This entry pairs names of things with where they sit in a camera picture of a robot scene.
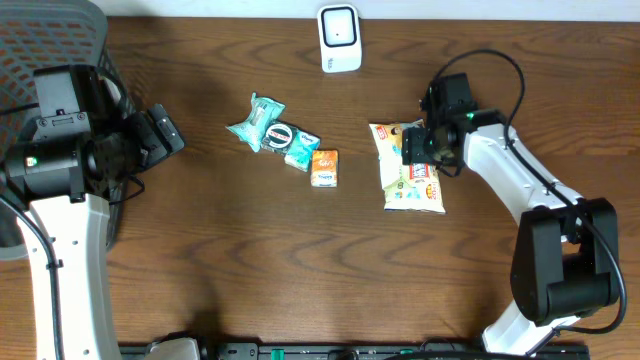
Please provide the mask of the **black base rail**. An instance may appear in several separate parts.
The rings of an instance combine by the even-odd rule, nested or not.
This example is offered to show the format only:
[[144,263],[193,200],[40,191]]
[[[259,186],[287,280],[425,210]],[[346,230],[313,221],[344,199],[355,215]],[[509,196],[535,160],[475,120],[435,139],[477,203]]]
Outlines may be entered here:
[[[123,359],[144,359],[151,345],[120,345]],[[484,352],[479,346],[447,340],[427,340],[420,345],[260,345],[256,343],[220,343],[205,347],[201,359],[214,360],[327,360],[387,359],[418,352]],[[531,359],[589,360],[585,345],[547,345]]]

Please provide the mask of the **white barcode scanner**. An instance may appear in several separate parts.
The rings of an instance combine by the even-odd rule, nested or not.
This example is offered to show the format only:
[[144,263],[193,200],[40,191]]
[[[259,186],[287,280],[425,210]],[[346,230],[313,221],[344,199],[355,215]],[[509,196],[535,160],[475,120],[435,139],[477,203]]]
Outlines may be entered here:
[[321,7],[317,12],[321,67],[325,73],[358,70],[363,59],[359,13],[351,4]]

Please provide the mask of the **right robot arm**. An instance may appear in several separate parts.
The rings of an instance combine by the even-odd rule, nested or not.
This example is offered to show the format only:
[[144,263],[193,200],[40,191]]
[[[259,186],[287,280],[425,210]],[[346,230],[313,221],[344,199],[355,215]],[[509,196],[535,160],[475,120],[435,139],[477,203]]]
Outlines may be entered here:
[[482,333],[490,353],[535,356],[598,310],[626,309],[618,224],[604,198],[587,200],[558,181],[497,109],[480,109],[466,74],[434,78],[420,102],[422,128],[402,134],[402,161],[454,177],[479,175],[518,226],[512,302]]

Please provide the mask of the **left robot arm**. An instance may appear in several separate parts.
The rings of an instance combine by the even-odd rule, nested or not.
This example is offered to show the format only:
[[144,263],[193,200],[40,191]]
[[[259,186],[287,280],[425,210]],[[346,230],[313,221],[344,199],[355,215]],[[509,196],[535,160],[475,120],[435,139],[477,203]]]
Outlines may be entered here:
[[34,73],[40,116],[11,145],[2,183],[30,264],[39,359],[119,359],[107,275],[113,184],[181,151],[186,141],[160,104],[125,115],[128,95],[109,72],[63,65]]

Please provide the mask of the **teal snack packet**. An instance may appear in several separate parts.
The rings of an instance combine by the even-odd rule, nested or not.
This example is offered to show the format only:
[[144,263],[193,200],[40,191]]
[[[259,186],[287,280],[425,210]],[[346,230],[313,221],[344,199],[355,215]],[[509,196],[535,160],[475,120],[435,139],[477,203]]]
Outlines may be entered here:
[[261,149],[269,124],[279,118],[286,105],[268,97],[258,96],[256,92],[252,93],[250,102],[251,111],[247,118],[240,123],[227,126],[226,129],[257,153]]

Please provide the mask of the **orange small snack packet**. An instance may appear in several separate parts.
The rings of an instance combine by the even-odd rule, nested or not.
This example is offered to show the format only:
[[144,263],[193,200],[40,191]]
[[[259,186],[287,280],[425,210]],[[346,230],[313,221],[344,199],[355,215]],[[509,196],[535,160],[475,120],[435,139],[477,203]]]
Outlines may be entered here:
[[315,150],[312,154],[311,185],[336,187],[338,185],[338,151]]

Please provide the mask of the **small teal tissue pack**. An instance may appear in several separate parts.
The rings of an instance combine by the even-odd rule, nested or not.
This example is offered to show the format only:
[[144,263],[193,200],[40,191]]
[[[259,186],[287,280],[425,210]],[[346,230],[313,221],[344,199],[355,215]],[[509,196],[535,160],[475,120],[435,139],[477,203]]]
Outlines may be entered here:
[[319,147],[320,138],[304,131],[299,131],[287,151],[284,161],[287,165],[307,172],[313,152]]

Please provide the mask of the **grey plastic mesh basket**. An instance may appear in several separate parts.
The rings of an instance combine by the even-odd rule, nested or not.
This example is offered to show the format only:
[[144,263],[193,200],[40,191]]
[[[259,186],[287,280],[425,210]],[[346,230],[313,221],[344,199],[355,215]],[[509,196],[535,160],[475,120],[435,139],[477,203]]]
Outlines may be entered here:
[[1,4],[1,162],[22,145],[101,135],[135,111],[89,1]]

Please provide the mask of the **large white snack bag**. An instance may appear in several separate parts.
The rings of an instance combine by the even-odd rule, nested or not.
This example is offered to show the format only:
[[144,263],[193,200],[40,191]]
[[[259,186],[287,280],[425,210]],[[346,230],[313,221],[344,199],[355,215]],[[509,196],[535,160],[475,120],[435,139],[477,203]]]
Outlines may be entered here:
[[405,129],[423,127],[423,119],[409,123],[369,125],[378,151],[380,182],[384,191],[386,211],[445,213],[435,168],[428,164],[402,163],[402,132]]

